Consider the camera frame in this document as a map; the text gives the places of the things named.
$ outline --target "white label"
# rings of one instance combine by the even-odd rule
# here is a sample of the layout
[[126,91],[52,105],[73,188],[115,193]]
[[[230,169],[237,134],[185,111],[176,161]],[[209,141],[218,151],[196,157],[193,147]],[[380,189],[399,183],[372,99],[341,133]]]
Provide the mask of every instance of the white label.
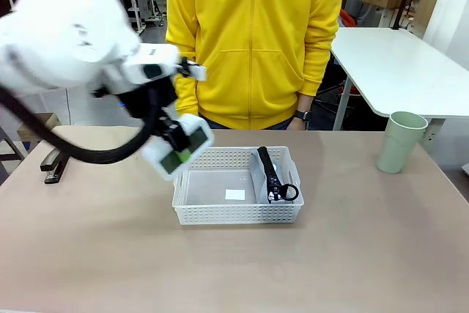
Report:
[[244,190],[226,190],[225,199],[230,199],[234,201],[244,201]]

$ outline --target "white robotic arm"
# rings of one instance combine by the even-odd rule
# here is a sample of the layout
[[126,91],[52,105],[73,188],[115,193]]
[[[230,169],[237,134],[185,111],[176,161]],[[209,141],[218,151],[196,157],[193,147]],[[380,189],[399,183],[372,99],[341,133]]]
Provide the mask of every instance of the white robotic arm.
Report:
[[[61,6],[51,9],[50,4]],[[144,154],[170,179],[213,141],[204,120],[190,116],[173,121],[163,110],[176,99],[172,78],[177,73],[205,79],[205,68],[181,58],[177,47],[141,43],[119,0],[18,0],[16,12],[0,18],[0,103],[62,152],[82,161],[115,162],[128,156],[129,149],[119,154],[72,148],[38,126],[4,87],[27,95],[92,84],[97,96],[116,95],[132,117],[145,121],[146,134],[163,138]],[[139,144],[149,137],[143,130],[136,136]],[[171,165],[164,162],[168,156]]]

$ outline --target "yellow hoodie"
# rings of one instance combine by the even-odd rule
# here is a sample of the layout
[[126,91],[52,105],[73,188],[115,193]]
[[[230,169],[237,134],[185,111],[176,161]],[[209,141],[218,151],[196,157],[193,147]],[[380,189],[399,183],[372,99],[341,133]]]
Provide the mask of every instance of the yellow hoodie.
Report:
[[341,0],[168,0],[166,41],[207,67],[176,77],[179,114],[237,129],[290,118],[297,93],[315,96]]

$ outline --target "white plastic basket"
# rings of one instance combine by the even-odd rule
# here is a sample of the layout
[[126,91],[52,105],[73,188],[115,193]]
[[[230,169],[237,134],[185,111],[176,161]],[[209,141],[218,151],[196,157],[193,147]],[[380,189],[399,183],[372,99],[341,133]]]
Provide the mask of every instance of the white plastic basket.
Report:
[[[175,181],[173,207],[182,225],[293,223],[304,204],[300,177],[287,147],[268,147],[281,166],[285,182],[298,187],[289,204],[256,203],[249,171],[251,151],[257,147],[207,149]],[[226,199],[226,190],[242,190],[245,199]]]

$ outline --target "person's hand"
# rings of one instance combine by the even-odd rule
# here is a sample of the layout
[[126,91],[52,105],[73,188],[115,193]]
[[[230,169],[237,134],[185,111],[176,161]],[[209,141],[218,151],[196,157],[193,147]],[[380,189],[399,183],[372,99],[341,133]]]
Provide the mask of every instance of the person's hand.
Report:
[[288,131],[304,131],[306,129],[305,122],[302,119],[294,117],[290,125],[288,125]]

